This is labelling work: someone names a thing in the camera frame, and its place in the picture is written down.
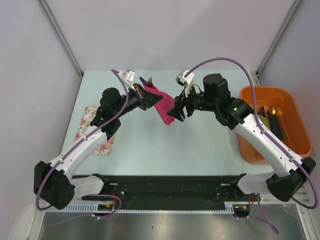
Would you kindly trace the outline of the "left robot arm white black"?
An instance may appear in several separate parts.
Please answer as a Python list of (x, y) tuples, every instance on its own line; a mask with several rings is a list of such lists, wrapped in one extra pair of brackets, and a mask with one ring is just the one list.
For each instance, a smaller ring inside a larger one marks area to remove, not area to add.
[(64, 153), (48, 163), (40, 161), (34, 168), (33, 191), (36, 200), (46, 201), (58, 210), (72, 200), (95, 195), (100, 200), (110, 196), (108, 181), (95, 173), (74, 178), (77, 169), (121, 126), (119, 118), (136, 108), (148, 110), (161, 101), (163, 96), (145, 90), (138, 83), (121, 95), (117, 88), (103, 91), (100, 105), (86, 132)]

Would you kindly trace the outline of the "black fork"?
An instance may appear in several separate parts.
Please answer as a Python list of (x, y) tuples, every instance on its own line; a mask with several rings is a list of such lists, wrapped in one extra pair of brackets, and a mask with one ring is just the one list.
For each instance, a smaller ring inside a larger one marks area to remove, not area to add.
[(152, 80), (152, 77), (150, 77), (147, 82), (146, 82), (146, 86), (149, 87), (149, 88), (154, 88), (154, 84), (153, 84), (153, 80)]

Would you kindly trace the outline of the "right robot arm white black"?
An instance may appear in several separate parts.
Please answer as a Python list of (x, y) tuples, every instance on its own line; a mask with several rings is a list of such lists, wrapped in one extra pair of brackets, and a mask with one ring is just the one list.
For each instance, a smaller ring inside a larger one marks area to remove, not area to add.
[(182, 71), (176, 82), (183, 91), (174, 99), (168, 115), (183, 122), (195, 110), (213, 112), (218, 122), (246, 139), (268, 161), (273, 171), (264, 174), (240, 174), (230, 188), (231, 196), (242, 201), (248, 194), (270, 193), (282, 202), (288, 202), (306, 182), (316, 162), (302, 158), (280, 141), (243, 99), (231, 96), (228, 82), (219, 73), (203, 78), (201, 92), (194, 88), (195, 75)]

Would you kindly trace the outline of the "pink paper napkin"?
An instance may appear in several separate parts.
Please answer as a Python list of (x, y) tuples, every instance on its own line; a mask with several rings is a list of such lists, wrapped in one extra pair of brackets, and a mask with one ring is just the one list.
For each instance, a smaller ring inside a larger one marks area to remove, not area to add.
[(145, 86), (144, 88), (149, 93), (153, 93), (153, 94), (162, 96), (162, 99), (155, 104), (155, 109), (158, 112), (162, 121), (167, 126), (169, 126), (171, 123), (173, 123), (175, 121), (174, 117), (167, 114), (167, 112), (175, 106), (174, 99), (169, 94), (159, 90), (155, 86), (153, 86), (153, 87)]

